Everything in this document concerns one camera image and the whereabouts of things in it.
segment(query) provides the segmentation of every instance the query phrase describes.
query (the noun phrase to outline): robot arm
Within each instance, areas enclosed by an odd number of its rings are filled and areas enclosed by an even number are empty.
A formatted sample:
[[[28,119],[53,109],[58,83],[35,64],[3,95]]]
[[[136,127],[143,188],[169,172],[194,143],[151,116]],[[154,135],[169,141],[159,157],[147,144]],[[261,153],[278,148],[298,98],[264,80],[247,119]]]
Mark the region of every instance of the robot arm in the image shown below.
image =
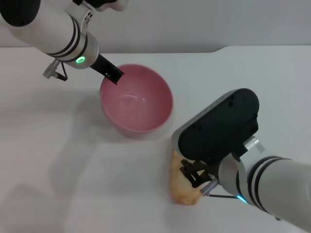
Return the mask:
[[[203,196],[220,184],[224,190],[277,219],[311,232],[311,165],[278,157],[253,136],[259,101],[254,92],[228,92],[179,128],[174,149],[192,187],[209,182]]]
[[[63,62],[77,69],[91,67],[117,83],[123,72],[99,54],[96,38],[87,31],[93,8],[122,11],[128,0],[75,0],[65,10],[49,0],[0,0],[2,25],[19,40],[55,58],[44,72],[49,78]]]

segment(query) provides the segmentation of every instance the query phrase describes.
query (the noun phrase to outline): bowl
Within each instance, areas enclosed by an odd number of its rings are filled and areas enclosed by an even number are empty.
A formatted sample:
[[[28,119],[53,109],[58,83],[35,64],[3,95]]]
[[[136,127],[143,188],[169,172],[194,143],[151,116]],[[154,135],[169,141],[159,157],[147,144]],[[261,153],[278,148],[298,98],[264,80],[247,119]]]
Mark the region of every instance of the bowl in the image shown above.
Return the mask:
[[[115,85],[104,79],[100,89],[108,120],[125,134],[152,132],[161,127],[173,111],[173,94],[154,70],[135,64],[119,67],[125,75]]]

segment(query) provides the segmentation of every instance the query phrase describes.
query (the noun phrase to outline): bread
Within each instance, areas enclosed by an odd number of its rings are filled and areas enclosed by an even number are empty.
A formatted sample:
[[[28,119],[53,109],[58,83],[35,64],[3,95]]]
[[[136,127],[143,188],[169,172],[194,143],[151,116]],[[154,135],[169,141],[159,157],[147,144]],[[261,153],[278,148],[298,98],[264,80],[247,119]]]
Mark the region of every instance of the bread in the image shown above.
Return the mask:
[[[171,161],[171,196],[172,199],[179,204],[195,205],[202,196],[200,189],[204,185],[198,188],[192,187],[190,181],[188,181],[179,170],[182,166],[181,161],[183,159],[185,159],[185,157],[173,150]]]

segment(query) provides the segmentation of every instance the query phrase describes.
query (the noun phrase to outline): black stripe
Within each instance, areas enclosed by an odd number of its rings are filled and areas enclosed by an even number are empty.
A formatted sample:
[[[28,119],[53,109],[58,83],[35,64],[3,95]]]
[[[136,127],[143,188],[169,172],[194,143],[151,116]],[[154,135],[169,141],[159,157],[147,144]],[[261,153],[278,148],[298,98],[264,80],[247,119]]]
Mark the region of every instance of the black stripe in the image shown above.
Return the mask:
[[[261,175],[263,174],[263,172],[265,171],[265,169],[271,165],[272,163],[274,163],[275,161],[278,161],[278,160],[283,160],[284,158],[275,158],[269,162],[267,162],[264,166],[262,166],[262,168],[259,170],[257,176],[256,176],[256,179],[255,179],[255,187],[254,187],[254,190],[255,190],[255,198],[259,204],[259,206],[262,208],[263,211],[269,213],[261,204],[260,202],[260,199],[259,199],[259,193],[258,193],[258,186],[259,186],[259,181],[260,181],[260,178],[261,178]]]
[[[86,35],[86,42],[84,44],[84,48],[82,49],[81,53],[79,53],[79,55],[76,56],[75,58],[68,60],[68,61],[63,61],[63,62],[68,63],[68,62],[73,62],[73,61],[77,60],[79,57],[81,57],[83,55],[83,53],[86,51],[86,48],[87,48],[87,35]]]
[[[54,58],[61,58],[61,57],[66,57],[67,55],[71,54],[79,45],[79,42],[80,42],[80,37],[81,37],[81,32],[80,32],[80,29],[78,30],[78,38],[76,40],[76,43],[74,44],[74,46],[66,53],[64,53],[63,55],[59,55],[59,56],[52,56]]]
[[[71,38],[71,41],[69,42],[69,44],[63,50],[61,50],[59,52],[56,52],[56,53],[47,53],[47,55],[55,56],[55,55],[61,54],[61,53],[65,52],[67,49],[69,49],[70,46],[73,44],[74,39],[76,38],[76,31],[77,31],[76,27],[78,27],[78,25],[75,24],[76,22],[74,21],[73,17],[71,17],[71,20],[72,20],[72,23],[73,23],[73,35],[72,35],[72,38]]]
[[[235,184],[237,186],[237,190],[240,196],[242,196],[241,190],[240,190],[240,179],[239,179],[239,171],[237,172],[237,176],[235,177]]]
[[[252,180],[253,180],[253,177],[254,177],[254,174],[257,170],[257,168],[263,164],[265,161],[269,160],[269,159],[273,159],[273,158],[279,158],[277,156],[269,156],[269,157],[266,157],[266,158],[263,158],[263,159],[260,159],[254,166],[253,168],[251,169],[251,171],[249,172],[249,175],[248,175],[248,179],[247,179],[247,189],[248,189],[248,194],[249,194],[249,197],[251,198],[252,202],[259,208],[259,206],[257,205],[257,203],[255,202],[254,200],[254,197],[253,197],[253,192],[252,192]]]

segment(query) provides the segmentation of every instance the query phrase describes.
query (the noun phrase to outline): table surface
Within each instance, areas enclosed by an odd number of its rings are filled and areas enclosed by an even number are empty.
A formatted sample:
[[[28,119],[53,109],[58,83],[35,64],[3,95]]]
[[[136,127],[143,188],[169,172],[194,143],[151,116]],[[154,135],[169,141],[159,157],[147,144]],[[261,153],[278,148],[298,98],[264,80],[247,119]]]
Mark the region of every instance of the table surface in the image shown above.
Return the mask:
[[[310,54],[311,46],[105,54],[156,70],[174,95],[165,127],[128,138],[102,114],[100,74],[66,66],[67,82],[47,80],[47,55],[0,49],[0,233],[303,232],[239,200],[174,204],[168,185],[172,133],[242,87],[259,98],[262,144],[311,163]]]

